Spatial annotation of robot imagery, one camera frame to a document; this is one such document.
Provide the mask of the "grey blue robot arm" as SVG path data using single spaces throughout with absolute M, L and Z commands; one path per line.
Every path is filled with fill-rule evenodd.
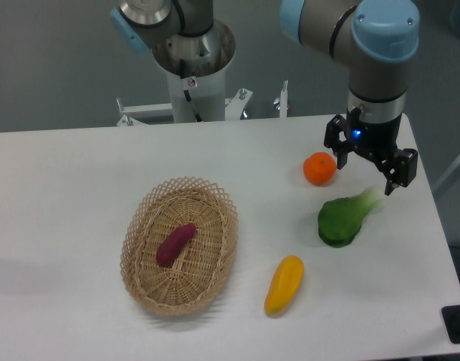
M 114 27 L 137 53 L 151 52 L 166 73 L 177 123 L 237 119 L 248 101 L 224 94 L 225 72 L 236 45 L 214 16 L 211 1 L 122 1 L 110 13 Z M 398 130 L 409 67 L 419 45 L 419 10 L 411 1 L 283 1 L 282 31 L 298 44 L 349 70 L 346 114 L 335 116 L 325 147 L 346 164 L 349 153 L 384 174 L 385 193 L 408 186 L 418 153 L 400 149 Z

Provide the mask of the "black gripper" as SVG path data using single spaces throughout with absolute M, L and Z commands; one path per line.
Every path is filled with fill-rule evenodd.
M 415 179 L 419 152 L 413 148 L 397 148 L 402 115 L 384 123 L 367 123 L 362 120 L 363 116 L 359 108 L 347 111 L 347 118 L 336 114 L 326 125 L 324 146 L 332 149 L 339 170 L 347 163 L 351 144 L 360 156 L 368 157 L 372 153 L 376 157 L 373 163 L 386 179 L 384 194 L 390 196 L 395 189 L 408 187 Z

